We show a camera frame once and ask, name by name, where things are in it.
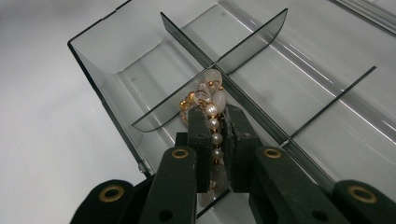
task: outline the white background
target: white background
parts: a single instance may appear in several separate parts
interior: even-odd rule
[[[0,1],[0,223],[68,223],[145,177],[67,47],[124,0]]]

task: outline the white surface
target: white surface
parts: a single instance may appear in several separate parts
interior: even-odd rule
[[[0,1],[0,223],[68,223],[96,185],[144,179],[66,46],[124,1]]]

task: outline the transparent organizer tray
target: transparent organizer tray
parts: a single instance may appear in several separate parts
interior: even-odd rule
[[[332,2],[128,1],[68,46],[145,175],[216,68],[227,104],[324,191],[356,179],[396,201],[396,39]],[[254,223],[246,194],[197,209],[198,223]]]

